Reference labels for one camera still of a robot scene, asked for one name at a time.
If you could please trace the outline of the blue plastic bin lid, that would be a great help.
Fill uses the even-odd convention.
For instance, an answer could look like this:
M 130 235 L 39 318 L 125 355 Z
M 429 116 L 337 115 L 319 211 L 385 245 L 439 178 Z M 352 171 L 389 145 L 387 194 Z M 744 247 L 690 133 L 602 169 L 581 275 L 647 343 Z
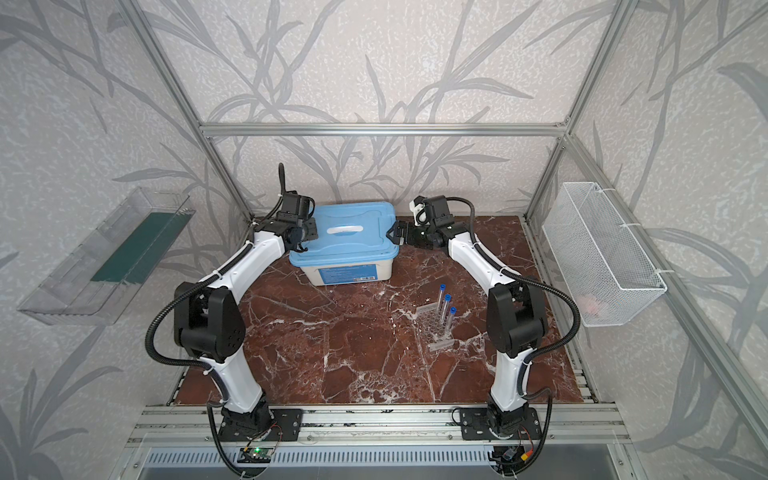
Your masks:
M 390 203 L 321 205 L 313 219 L 318 238 L 306 244 L 305 252 L 290 253 L 290 263 L 296 267 L 373 263 L 392 260 L 399 253 L 399 246 L 386 237 L 396 220 Z

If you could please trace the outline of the pink item in basket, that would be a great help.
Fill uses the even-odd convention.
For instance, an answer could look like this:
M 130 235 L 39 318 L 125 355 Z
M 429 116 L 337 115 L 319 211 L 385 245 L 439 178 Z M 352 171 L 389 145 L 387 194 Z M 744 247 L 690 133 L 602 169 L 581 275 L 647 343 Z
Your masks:
M 602 318 L 609 309 L 607 303 L 592 294 L 580 296 L 578 305 L 583 314 L 590 318 Z

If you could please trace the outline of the green circuit board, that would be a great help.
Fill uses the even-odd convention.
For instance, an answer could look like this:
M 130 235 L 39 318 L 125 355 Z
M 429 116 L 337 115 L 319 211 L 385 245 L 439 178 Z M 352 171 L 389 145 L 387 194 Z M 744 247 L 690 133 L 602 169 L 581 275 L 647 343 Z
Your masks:
M 273 447 L 244 447 L 239 450 L 239 464 L 266 464 L 272 461 L 275 454 Z

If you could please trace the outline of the aluminium front rail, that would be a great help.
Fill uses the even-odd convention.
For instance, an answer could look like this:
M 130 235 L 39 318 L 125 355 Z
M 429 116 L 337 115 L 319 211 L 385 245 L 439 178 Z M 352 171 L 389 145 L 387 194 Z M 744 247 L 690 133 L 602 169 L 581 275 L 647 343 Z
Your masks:
M 459 445 L 456 406 L 305 405 L 298 439 L 282 446 Z M 627 444 L 629 432 L 613 404 L 556 404 L 548 445 Z M 147 407 L 126 445 L 211 446 L 205 409 L 194 406 Z

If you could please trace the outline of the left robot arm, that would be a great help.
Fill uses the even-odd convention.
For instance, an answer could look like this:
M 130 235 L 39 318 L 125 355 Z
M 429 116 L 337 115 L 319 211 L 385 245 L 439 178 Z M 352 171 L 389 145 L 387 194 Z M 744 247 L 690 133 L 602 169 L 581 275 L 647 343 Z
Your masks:
M 144 346 L 163 365 L 199 368 L 215 384 L 219 402 L 207 402 L 206 415 L 217 453 L 239 479 L 255 479 L 262 469 L 243 469 L 225 452 L 214 410 L 247 439 L 269 435 L 276 423 L 263 388 L 244 353 L 246 326 L 239 302 L 255 280 L 287 252 L 303 253 L 318 237 L 316 203 L 288 189 L 278 168 L 280 195 L 266 216 L 250 224 L 240 249 L 196 283 L 183 282 L 173 300 L 151 321 Z

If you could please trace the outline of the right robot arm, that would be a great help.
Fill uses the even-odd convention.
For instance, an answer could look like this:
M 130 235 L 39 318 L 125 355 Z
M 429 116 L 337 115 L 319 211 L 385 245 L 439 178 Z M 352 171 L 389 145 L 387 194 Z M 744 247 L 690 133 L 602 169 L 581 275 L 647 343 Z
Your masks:
M 444 251 L 485 290 L 486 331 L 497 355 L 486 425 L 481 431 L 499 440 L 519 442 L 512 452 L 490 457 L 497 474 L 516 478 L 543 452 L 553 413 L 550 388 L 529 391 L 529 369 L 536 358 L 565 347 L 576 337 L 582 315 L 570 295 L 499 260 L 477 237 L 473 220 L 456 220 L 449 208 L 454 200 L 452 196 L 416 197 L 409 205 L 412 220 L 396 221 L 386 236 L 396 245 Z M 547 294 L 558 297 L 572 314 L 568 332 L 550 344 L 543 342 L 548 331 Z

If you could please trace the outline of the clear acrylic test tube rack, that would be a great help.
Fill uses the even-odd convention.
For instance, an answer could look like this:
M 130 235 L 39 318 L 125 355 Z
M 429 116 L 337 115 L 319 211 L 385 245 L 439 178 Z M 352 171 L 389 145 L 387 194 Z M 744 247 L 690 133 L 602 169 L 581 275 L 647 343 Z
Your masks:
M 434 316 L 435 303 L 420 306 L 415 312 L 415 325 L 419 338 L 426 343 L 429 351 L 435 352 L 448 349 L 453 346 L 455 338 L 453 337 L 453 320 L 450 335 L 444 335 L 444 327 L 438 324 Z

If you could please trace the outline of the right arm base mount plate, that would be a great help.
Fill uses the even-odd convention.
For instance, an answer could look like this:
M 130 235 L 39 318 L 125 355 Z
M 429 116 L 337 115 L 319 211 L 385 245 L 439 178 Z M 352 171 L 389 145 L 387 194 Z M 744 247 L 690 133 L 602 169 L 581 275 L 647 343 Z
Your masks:
M 543 421 L 529 404 L 511 412 L 495 412 L 489 407 L 459 407 L 454 419 L 465 441 L 539 440 Z

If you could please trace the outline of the white plastic storage bin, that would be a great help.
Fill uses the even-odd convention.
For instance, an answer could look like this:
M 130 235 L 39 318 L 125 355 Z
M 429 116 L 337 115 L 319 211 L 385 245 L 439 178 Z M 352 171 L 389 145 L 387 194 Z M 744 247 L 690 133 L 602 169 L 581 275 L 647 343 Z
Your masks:
M 392 276 L 393 260 L 373 263 L 339 264 L 323 267 L 301 267 L 314 286 L 386 281 Z

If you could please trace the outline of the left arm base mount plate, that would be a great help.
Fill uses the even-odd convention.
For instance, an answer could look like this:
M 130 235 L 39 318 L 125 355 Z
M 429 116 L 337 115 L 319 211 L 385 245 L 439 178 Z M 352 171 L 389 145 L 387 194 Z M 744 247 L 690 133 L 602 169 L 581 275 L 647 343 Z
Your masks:
M 299 436 L 303 411 L 279 408 L 237 413 L 224 408 L 222 414 L 218 435 L 223 442 L 294 442 Z

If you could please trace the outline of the clear acrylic wall shelf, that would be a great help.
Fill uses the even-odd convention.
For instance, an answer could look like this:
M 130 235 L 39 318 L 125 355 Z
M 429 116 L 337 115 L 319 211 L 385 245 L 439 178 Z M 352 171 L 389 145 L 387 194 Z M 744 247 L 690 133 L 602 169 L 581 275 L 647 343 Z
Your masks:
M 18 311 L 46 325 L 116 323 L 195 213 L 188 194 L 135 188 Z

